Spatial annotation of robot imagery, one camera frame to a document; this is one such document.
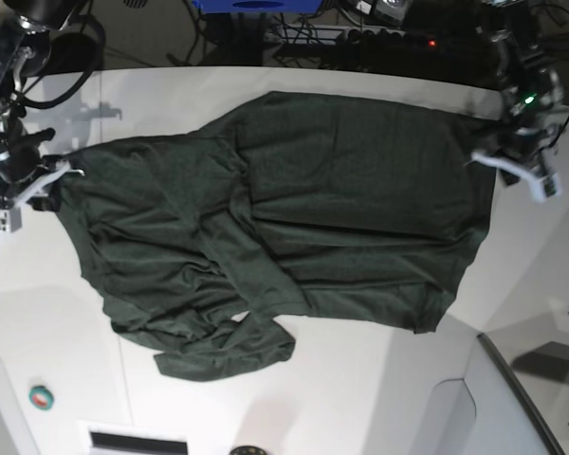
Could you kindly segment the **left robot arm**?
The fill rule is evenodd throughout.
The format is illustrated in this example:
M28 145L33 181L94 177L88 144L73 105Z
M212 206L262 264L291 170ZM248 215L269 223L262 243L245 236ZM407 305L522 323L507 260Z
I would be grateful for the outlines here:
M507 186L525 181L544 201L561 193L550 158L569 123L560 77L539 43L527 1L484 1L481 34L497 51L499 121L478 134L473 161L501 173Z

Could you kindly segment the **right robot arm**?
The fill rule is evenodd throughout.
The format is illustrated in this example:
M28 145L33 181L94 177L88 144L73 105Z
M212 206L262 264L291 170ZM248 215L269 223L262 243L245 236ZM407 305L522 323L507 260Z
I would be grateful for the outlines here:
M56 155L39 147L55 136L52 128L26 131L28 109L49 110L70 100L100 68L106 43L89 1L8 1L11 14L0 25L0 210L29 204L56 212L60 178L68 171ZM64 64L82 73L61 95L32 100L28 79L40 82Z

